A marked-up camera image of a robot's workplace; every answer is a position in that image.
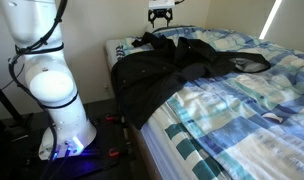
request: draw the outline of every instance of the blue plaid blanket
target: blue plaid blanket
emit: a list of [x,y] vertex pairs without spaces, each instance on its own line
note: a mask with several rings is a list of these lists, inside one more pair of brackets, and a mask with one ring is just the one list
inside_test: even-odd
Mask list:
[[[273,66],[188,82],[164,104],[176,119],[163,119],[162,127],[195,178],[304,179],[303,52],[230,30],[179,27],[154,34],[175,44],[186,37],[217,51],[259,53]],[[135,39],[122,41],[125,55],[152,49],[134,48]]]

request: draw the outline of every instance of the white wall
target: white wall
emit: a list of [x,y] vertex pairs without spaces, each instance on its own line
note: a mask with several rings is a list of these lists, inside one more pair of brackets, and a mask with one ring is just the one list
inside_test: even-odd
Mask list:
[[304,0],[283,0],[265,39],[304,52]]
[[[210,0],[188,0],[174,9],[172,24],[203,27]],[[108,39],[143,35],[147,21],[148,0],[73,0],[69,1],[61,25],[66,61],[74,75],[83,103],[108,99],[103,86],[110,85],[105,63],[104,44]],[[11,80],[7,59],[14,55],[0,10],[0,86]],[[21,89],[11,85],[4,90],[20,114],[39,112],[37,105]],[[10,117],[0,103],[0,118]]]
[[207,28],[224,28],[259,36],[275,0],[212,0]]

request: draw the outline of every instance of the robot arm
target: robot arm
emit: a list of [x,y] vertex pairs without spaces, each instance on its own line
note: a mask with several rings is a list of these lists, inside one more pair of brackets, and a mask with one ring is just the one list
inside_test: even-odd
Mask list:
[[67,1],[62,2],[57,11],[55,0],[0,0],[18,54],[10,60],[10,69],[22,56],[26,82],[22,88],[54,122],[52,131],[48,128],[42,138],[39,149],[42,160],[49,159],[53,144],[56,144],[56,157],[64,157],[68,148],[71,150],[69,156],[79,155],[96,136],[96,129],[86,118],[72,73],[64,59],[60,19],[57,19],[61,18]]

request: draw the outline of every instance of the black jacket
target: black jacket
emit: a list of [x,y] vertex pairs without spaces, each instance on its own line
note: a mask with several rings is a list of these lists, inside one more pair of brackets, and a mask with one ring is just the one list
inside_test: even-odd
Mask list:
[[255,73],[271,67],[260,54],[216,52],[198,39],[179,38],[175,47],[165,37],[146,33],[141,42],[133,44],[144,43],[151,43],[155,50],[130,54],[118,61],[111,72],[121,113],[137,129],[187,81],[232,71]]

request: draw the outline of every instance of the dark floor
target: dark floor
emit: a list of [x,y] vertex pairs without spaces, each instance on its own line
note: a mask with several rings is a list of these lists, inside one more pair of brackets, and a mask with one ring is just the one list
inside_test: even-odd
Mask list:
[[[95,118],[104,118],[107,114],[115,114],[118,113],[118,107],[114,99],[109,99],[109,100],[104,100],[104,101],[98,101],[98,102],[93,102],[93,103],[88,103],[84,105],[87,117],[90,119],[95,119]],[[5,124],[9,125],[13,122],[13,119],[6,119],[3,120]],[[31,121],[29,123],[30,127],[33,127],[34,129],[41,129],[42,127],[47,126],[47,120],[44,115],[44,113],[35,113],[31,116]],[[112,177],[110,176],[111,173],[119,173],[117,179],[129,179],[122,177],[122,173],[125,173],[126,177],[130,177],[130,179],[134,180],[141,180],[141,179],[150,179],[148,177],[148,172],[146,170],[146,167],[143,162],[143,158],[139,152],[139,149],[136,145],[135,138],[133,135],[133,132],[131,131],[131,128],[126,128],[127,134],[128,134],[128,140],[132,144],[132,149],[133,151],[133,156],[127,156],[125,158],[122,158],[120,160],[120,163],[116,166],[113,166],[110,169],[107,170],[102,170],[99,172],[94,172],[90,174],[89,176],[84,176],[81,179],[103,179],[99,177]],[[12,134],[20,134],[24,132],[25,130],[20,129],[20,128],[8,128],[7,131],[11,131]]]

